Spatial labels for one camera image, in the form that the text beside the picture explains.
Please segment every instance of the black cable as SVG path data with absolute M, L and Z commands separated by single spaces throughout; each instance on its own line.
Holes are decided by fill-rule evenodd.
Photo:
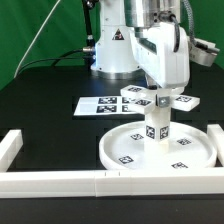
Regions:
M 171 19 L 174 22 L 175 35 L 176 35 L 176 43 L 175 43 L 173 52 L 177 52 L 179 50 L 179 47 L 180 47 L 180 27 L 179 27 L 179 23 L 178 23 L 175 16 L 171 16 Z
M 83 52 L 82 49 L 68 51 L 67 53 L 64 53 L 63 55 L 59 56 L 59 58 L 57 60 L 55 60 L 55 62 L 52 63 L 51 66 L 55 66 L 58 62 L 60 62 L 62 60 L 62 58 L 65 58 L 65 57 L 75 54 L 75 53 L 81 53 L 81 52 Z
M 17 75 L 19 75 L 25 68 L 27 68 L 28 66 L 32 65 L 32 64 L 35 64 L 35 63 L 39 63 L 39 62 L 45 62 L 45 61 L 55 61 L 55 60 L 73 60 L 73 59 L 83 59 L 82 57 L 76 57 L 76 58 L 46 58 L 46 59 L 40 59 L 40 60 L 36 60 L 36 61 L 31 61 L 25 65 L 23 65 Z
M 173 52 L 177 52 L 180 47 L 180 26 L 176 19 L 176 16 L 174 14 L 172 14 L 171 12 L 162 12 L 159 15 L 159 19 L 160 19 L 160 21 L 163 21 L 163 22 L 173 22 L 174 23 L 175 39 L 176 40 L 175 40 L 175 46 L 174 46 Z

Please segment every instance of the small white block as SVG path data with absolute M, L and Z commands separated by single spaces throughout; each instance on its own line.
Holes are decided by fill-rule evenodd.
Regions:
M 131 99 L 136 99 L 136 98 L 144 97 L 146 95 L 145 90 L 147 89 L 144 87 L 129 85 L 121 89 L 121 96 L 129 97 Z
M 224 166 L 224 131 L 218 124 L 208 125 L 207 134 L 217 149 L 218 159 Z
M 200 103 L 197 97 L 175 95 L 171 96 L 171 107 L 177 110 L 190 111 Z
M 155 101 L 140 98 L 129 104 L 129 110 L 146 115 L 155 109 Z

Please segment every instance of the white robot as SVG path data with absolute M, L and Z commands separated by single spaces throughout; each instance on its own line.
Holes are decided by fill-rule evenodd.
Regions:
M 189 81 L 189 57 L 210 66 L 218 49 L 212 43 L 196 40 L 191 29 L 188 38 L 179 27 L 180 0 L 113 0 L 114 6 L 123 10 L 121 2 L 126 25 L 131 27 L 133 56 L 146 72 L 148 83 L 148 88 L 127 86 L 121 89 L 121 95 L 134 99 L 129 109 L 145 115 L 145 121 L 122 125 L 106 133 L 100 141 L 101 162 L 107 169 L 214 166 L 217 152 L 208 136 L 190 126 L 170 122 L 170 114 L 171 108 L 190 111 L 200 102 L 199 98 L 180 95 Z M 101 3 L 112 4 L 112 1 Z M 184 4 L 191 13 L 189 2 Z M 99 60 L 101 49 L 98 46 L 96 49 Z

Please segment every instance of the wire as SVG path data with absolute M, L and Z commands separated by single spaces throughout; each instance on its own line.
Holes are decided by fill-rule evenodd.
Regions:
M 172 21 L 174 22 L 174 27 L 175 27 L 175 35 L 176 35 L 176 43 L 174 46 L 174 52 L 177 52 L 179 50 L 180 47 L 180 27 L 179 27 L 179 23 L 176 19 L 175 16 L 171 16 Z
M 56 60 L 73 60 L 73 59 L 83 59 L 82 57 L 72 57 L 72 58 L 46 58 L 46 59 L 39 59 L 39 60 L 36 60 L 36 61 L 31 61 L 25 65 L 23 65 L 19 70 L 18 70 L 18 75 L 25 69 L 27 68 L 28 66 L 32 65 L 32 64 L 36 64 L 36 63 L 39 63 L 39 62 L 46 62 L 46 61 L 56 61 Z
M 54 63 L 52 63 L 51 66 L 55 66 L 58 62 L 60 62 L 63 58 L 69 56 L 69 55 L 72 55 L 72 54 L 75 54 L 75 53 L 81 53 L 83 52 L 82 49 L 78 49 L 78 50 L 72 50 L 72 51 L 69 51 L 67 53 L 64 53 L 63 55 L 61 55 L 57 60 L 55 60 Z
M 19 62 L 19 65 L 16 68 L 15 74 L 14 74 L 14 78 L 16 78 L 16 76 L 19 74 L 20 68 L 22 66 L 22 63 L 24 62 L 25 58 L 27 57 L 27 55 L 29 54 L 31 48 L 33 47 L 34 43 L 36 42 L 37 38 L 39 37 L 40 33 L 42 32 L 43 28 L 45 27 L 46 23 L 48 22 L 48 20 L 50 19 L 51 15 L 53 14 L 53 12 L 56 10 L 58 4 L 61 2 L 61 0 L 58 0 L 55 5 L 53 6 L 52 10 L 50 11 L 50 13 L 48 14 L 48 16 L 46 17 L 45 21 L 43 22 L 43 24 L 41 25 L 39 31 L 37 32 L 36 36 L 34 37 L 33 41 L 31 42 L 30 46 L 28 47 L 27 51 L 25 52 L 24 56 L 22 57 L 21 61 Z

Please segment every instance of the white block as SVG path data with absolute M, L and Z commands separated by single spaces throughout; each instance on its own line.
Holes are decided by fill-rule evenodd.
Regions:
M 197 97 L 175 95 L 171 96 L 171 107 L 177 110 L 190 111 L 200 103 Z
M 132 171 L 132 195 L 224 193 L 224 169 Z
M 96 196 L 131 195 L 130 172 L 98 171 L 95 176 Z
M 0 198 L 95 196 L 94 171 L 0 174 Z
M 129 85 L 121 89 L 121 96 L 129 97 L 131 99 L 137 99 L 137 98 L 145 97 L 147 91 L 148 90 L 144 87 Z
M 155 101 L 147 98 L 139 98 L 128 106 L 130 111 L 146 115 L 155 109 Z
M 224 131 L 218 124 L 208 125 L 207 134 L 217 149 L 220 163 L 224 166 Z
M 0 172 L 6 172 L 23 145 L 21 130 L 10 130 L 0 143 Z

